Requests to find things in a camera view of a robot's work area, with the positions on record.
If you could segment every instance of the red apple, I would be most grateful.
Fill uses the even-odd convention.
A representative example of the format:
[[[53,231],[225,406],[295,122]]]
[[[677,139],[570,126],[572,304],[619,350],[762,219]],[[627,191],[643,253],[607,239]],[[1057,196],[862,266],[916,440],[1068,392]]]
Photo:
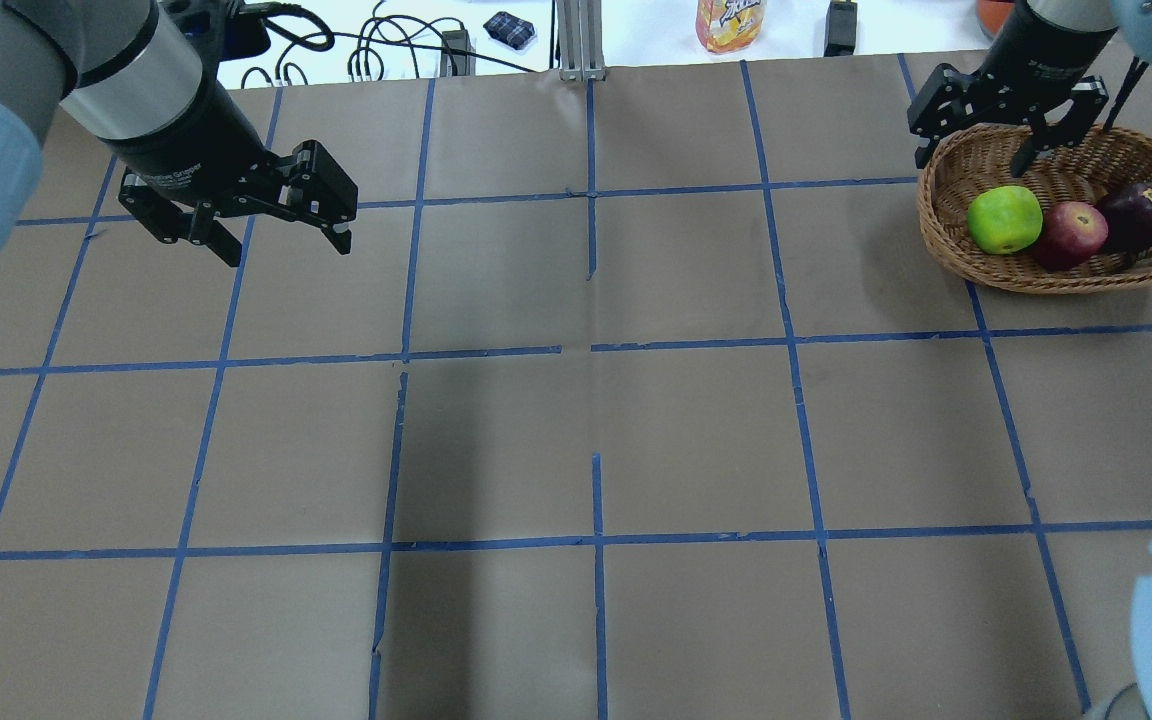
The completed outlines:
[[[1029,248],[1045,270],[1069,270],[1082,265],[1111,236],[1111,225],[1100,210],[1086,202],[1058,202],[1043,214],[1043,234]]]

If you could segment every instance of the grid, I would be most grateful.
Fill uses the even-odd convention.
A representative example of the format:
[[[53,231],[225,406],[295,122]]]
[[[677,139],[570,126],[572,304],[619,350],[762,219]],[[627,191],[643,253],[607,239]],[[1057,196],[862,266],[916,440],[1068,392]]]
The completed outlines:
[[[905,88],[910,96],[914,96],[914,83],[911,82],[908,65],[904,56],[899,56],[902,74],[904,74]],[[768,174],[768,161],[763,145],[763,130],[759,122],[758,103],[755,97],[755,86],[750,81],[748,65],[742,61],[740,65],[741,77],[744,81],[744,91],[749,105],[749,118],[755,134],[755,151],[758,156],[759,182],[745,184],[723,185],[690,185],[690,187],[655,187],[636,188],[636,190],[599,190],[596,181],[594,166],[594,85],[589,83],[585,92],[586,101],[586,128],[588,128],[588,187],[582,191],[568,190],[562,194],[538,194],[538,195],[508,195],[508,196],[483,196],[483,197],[458,197],[457,199],[426,199],[425,177],[429,168],[429,143],[431,118],[433,116],[435,89],[439,83],[431,79],[426,85],[424,124],[422,124],[420,136],[420,167],[417,173],[417,187],[415,199],[412,200],[377,200],[363,202],[359,209],[412,209],[414,221],[411,232],[410,262],[408,262],[408,273],[406,282],[406,300],[402,324],[402,350],[391,354],[374,355],[321,355],[321,356],[287,356],[287,357],[257,357],[257,359],[230,359],[229,342],[234,327],[234,318],[241,301],[242,285],[247,262],[238,266],[234,275],[227,319],[225,319],[223,335],[221,336],[220,353],[215,359],[187,359],[165,361],[164,363],[126,363],[126,364],[86,364],[86,365],[54,365],[52,357],[55,355],[56,344],[60,340],[61,329],[67,318],[70,301],[73,301],[74,288],[78,282],[83,270],[83,260],[88,255],[88,247],[93,237],[97,223],[118,223],[131,220],[128,215],[99,215],[106,192],[109,190],[111,177],[115,169],[114,160],[111,159],[101,190],[97,196],[92,214],[88,218],[51,218],[40,220],[23,220],[22,225],[47,225],[47,223],[71,223],[84,229],[83,243],[78,251],[78,258],[74,263],[69,276],[68,288],[65,300],[61,302],[60,313],[56,318],[54,329],[51,332],[50,344],[44,361],[38,366],[0,367],[0,376],[26,376],[36,377],[31,396],[26,407],[26,414],[20,423],[17,441],[15,441],[12,458],[6,470],[3,486],[0,488],[0,516],[3,511],[3,503],[8,498],[12,480],[17,468],[20,453],[26,445],[26,437],[31,427],[33,414],[38,406],[38,397],[47,378],[53,374],[81,374],[81,373],[124,373],[124,372],[173,372],[173,370],[206,369],[214,370],[214,381],[212,382],[210,402],[202,430],[200,442],[198,444],[197,460],[195,462],[194,483],[185,503],[185,511],[180,523],[179,541],[175,547],[152,547],[152,548],[96,548],[96,550],[38,550],[38,551],[0,551],[0,561],[46,561],[46,560],[74,560],[74,559],[131,559],[131,558],[160,558],[172,559],[172,577],[166,594],[166,602],[162,611],[159,638],[156,644],[154,665],[147,680],[147,692],[143,717],[146,719],[154,715],[157,688],[161,674],[162,660],[166,652],[166,644],[172,632],[173,611],[175,598],[177,598],[180,574],[187,559],[191,558],[227,558],[227,556],[278,556],[278,555],[328,555],[328,553],[376,553],[380,558],[379,583],[376,589],[376,626],[374,644],[372,644],[371,683],[369,697],[369,717],[378,714],[378,694],[380,688],[380,676],[384,674],[384,661],[376,649],[380,646],[385,632],[385,620],[388,611],[388,583],[391,576],[391,562],[393,553],[403,552],[472,552],[485,550],[507,548],[540,548],[562,546],[593,546],[594,548],[594,606],[596,606],[596,659],[598,659],[598,715],[605,719],[609,715],[608,708],[608,680],[607,680],[607,600],[605,600],[604,578],[604,551],[609,546],[627,546],[627,544],[677,544],[677,543],[742,543],[742,541],[803,541],[814,543],[818,548],[818,562],[820,575],[820,592],[823,592],[824,614],[828,627],[829,649],[833,664],[833,676],[838,689],[838,711],[844,719],[850,719],[851,708],[849,692],[847,692],[844,649],[840,639],[840,624],[846,623],[846,617],[840,617],[833,601],[832,574],[829,562],[829,541],[833,539],[882,539],[882,538],[923,538],[923,537],[963,537],[963,536],[1032,536],[1037,543],[1039,556],[1043,560],[1043,570],[1047,577],[1051,592],[1051,601],[1055,607],[1056,619],[1060,624],[1064,652],[1068,655],[1070,672],[1074,677],[1076,692],[1078,692],[1079,704],[1085,710],[1092,700],[1089,697],[1087,683],[1083,677],[1079,662],[1078,649],[1075,646],[1069,619],[1064,612],[1064,600],[1062,600],[1060,579],[1058,578],[1055,566],[1052,562],[1047,538],[1059,533],[1083,533],[1083,532],[1116,532],[1117,530],[1150,530],[1152,518],[1124,520],[1124,521],[1067,521],[1066,523],[1047,523],[1043,520],[1038,502],[1030,492],[1029,473],[1025,465],[1025,455],[1021,447],[1016,420],[1011,416],[1009,399],[1005,379],[998,369],[998,359],[993,340],[995,338],[1046,338],[1046,336],[1074,336],[1074,334],[1123,334],[1123,333],[1152,333],[1152,324],[1138,325],[1096,325],[1096,327],[1046,327],[1024,329],[992,329],[986,323],[980,297],[977,288],[970,282],[964,283],[970,304],[972,304],[975,324],[977,328],[967,331],[946,332],[900,332],[900,333],[852,333],[852,334],[817,334],[817,336],[799,336],[795,332],[790,301],[787,298],[786,279],[782,268],[781,241],[776,227],[776,210],[773,209],[773,191],[790,190],[790,188],[813,188],[813,187],[848,187],[864,184],[895,184],[912,183],[915,177],[880,177],[880,179],[819,179],[819,181],[795,181],[795,182],[772,182]],[[283,91],[280,88],[274,99],[273,118],[266,132],[266,145],[271,145],[274,131],[278,126],[279,111],[282,108]],[[749,191],[760,192],[765,211],[765,222],[767,222],[771,238],[770,251],[774,274],[776,274],[776,295],[780,302],[781,319],[783,324],[783,335],[776,338],[723,338],[723,340],[695,340],[695,341],[655,341],[655,342],[624,342],[624,343],[594,343],[589,350],[594,354],[607,353],[650,353],[654,350],[690,350],[690,348],[718,348],[718,347],[759,347],[773,346],[785,347],[787,350],[788,366],[791,373],[791,387],[794,389],[795,412],[797,416],[797,427],[799,427],[799,441],[803,447],[803,456],[806,470],[808,492],[810,506],[812,506],[812,529],[796,530],[770,530],[768,532],[753,533],[639,533],[639,535],[607,535],[604,532],[602,523],[602,456],[594,452],[591,457],[591,514],[593,514],[593,533],[576,536],[554,537],[526,537],[511,539],[488,539],[488,541],[396,541],[394,539],[394,516],[396,516],[399,460],[401,458],[403,442],[404,414],[407,404],[408,373],[399,376],[397,412],[394,416],[393,425],[393,450],[391,457],[391,475],[387,506],[385,506],[384,537],[380,541],[362,543],[329,543],[329,544],[283,544],[283,546],[241,546],[241,547],[198,547],[189,541],[191,533],[194,511],[200,486],[202,475],[207,458],[209,444],[214,427],[217,409],[223,387],[225,373],[230,367],[268,366],[268,365],[293,365],[293,364],[349,364],[349,363],[420,363],[420,361],[445,361],[463,359],[463,357],[499,357],[499,356],[522,356],[522,355],[559,355],[564,348],[562,346],[528,346],[528,347],[499,347],[499,348],[475,348],[475,350],[447,350],[447,351],[412,351],[411,328],[412,306],[416,288],[416,270],[420,260],[420,215],[426,206],[457,205],[457,204],[493,204],[493,202],[546,202],[568,200],[573,197],[586,197],[589,218],[589,276],[598,272],[598,227],[596,227],[596,213],[598,213],[598,200],[602,197],[626,197],[626,196],[650,196],[650,195],[689,195],[710,192],[733,192]],[[248,219],[247,233],[244,233],[244,245],[250,242],[255,220]],[[850,528],[831,529],[824,520],[823,501],[814,473],[814,456],[812,444],[812,424],[810,424],[808,402],[804,396],[803,378],[799,372],[799,347],[817,343],[869,343],[869,342],[902,342],[902,341],[927,341],[940,340],[979,340],[984,354],[984,359],[988,365],[993,386],[995,386],[998,410],[1005,418],[1007,437],[1011,446],[1016,471],[1020,476],[1020,491],[1024,493],[1029,509],[1029,523],[1018,524],[995,524],[995,525],[948,525],[948,526],[879,526],[879,528]]]

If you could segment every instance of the plastic bottle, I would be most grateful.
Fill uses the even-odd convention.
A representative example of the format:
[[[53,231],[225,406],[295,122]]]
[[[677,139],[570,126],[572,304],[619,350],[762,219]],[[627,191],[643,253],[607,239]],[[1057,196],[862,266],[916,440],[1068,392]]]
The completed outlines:
[[[767,0],[699,0],[696,38],[710,53],[748,47],[763,29]]]

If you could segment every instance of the green apple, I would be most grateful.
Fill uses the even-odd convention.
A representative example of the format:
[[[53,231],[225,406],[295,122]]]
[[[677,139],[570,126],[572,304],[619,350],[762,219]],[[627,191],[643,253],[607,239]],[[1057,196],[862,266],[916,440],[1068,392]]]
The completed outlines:
[[[968,232],[991,255],[1018,252],[1043,233],[1043,205],[1020,184],[1005,184],[977,196],[968,205]]]

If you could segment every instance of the eggplant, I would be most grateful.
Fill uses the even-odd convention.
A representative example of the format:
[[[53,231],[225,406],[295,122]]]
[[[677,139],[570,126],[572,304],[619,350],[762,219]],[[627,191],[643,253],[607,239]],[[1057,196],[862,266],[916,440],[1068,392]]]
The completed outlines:
[[[1152,247],[1152,182],[1138,182],[1102,197],[1096,209],[1111,223],[1101,252],[1144,252]]]

